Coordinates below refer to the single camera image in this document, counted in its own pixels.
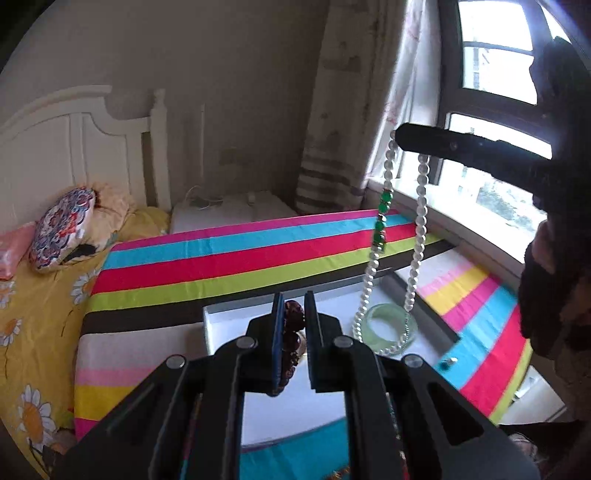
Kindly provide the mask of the right hand black glove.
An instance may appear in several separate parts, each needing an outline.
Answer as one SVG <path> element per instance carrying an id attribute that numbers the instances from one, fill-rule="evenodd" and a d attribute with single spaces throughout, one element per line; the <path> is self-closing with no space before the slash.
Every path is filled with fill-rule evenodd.
<path id="1" fill-rule="evenodd" d="M 590 351 L 590 233 L 538 226 L 518 289 L 521 333 L 534 351 L 556 359 Z"/>

